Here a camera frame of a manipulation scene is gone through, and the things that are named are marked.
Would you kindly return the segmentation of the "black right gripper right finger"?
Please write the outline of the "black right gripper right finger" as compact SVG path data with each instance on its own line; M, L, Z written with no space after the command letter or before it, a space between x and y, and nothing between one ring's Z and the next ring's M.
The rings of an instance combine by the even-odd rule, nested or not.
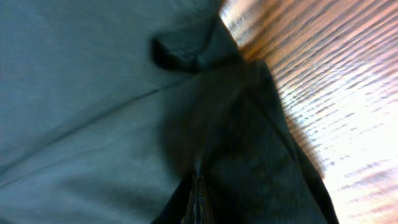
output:
M209 199L208 188L203 177L198 180L198 223L216 224Z

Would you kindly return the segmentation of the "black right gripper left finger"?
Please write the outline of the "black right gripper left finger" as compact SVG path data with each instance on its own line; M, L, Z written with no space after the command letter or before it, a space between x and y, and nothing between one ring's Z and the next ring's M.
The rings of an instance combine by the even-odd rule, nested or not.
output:
M192 182L191 175L182 179L164 209L151 224L181 224L187 211Z

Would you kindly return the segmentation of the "black t-shirt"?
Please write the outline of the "black t-shirt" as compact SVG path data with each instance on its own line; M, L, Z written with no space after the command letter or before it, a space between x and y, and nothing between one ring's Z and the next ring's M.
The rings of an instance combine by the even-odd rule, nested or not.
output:
M1 222L337 223L271 71L220 1L1 2Z

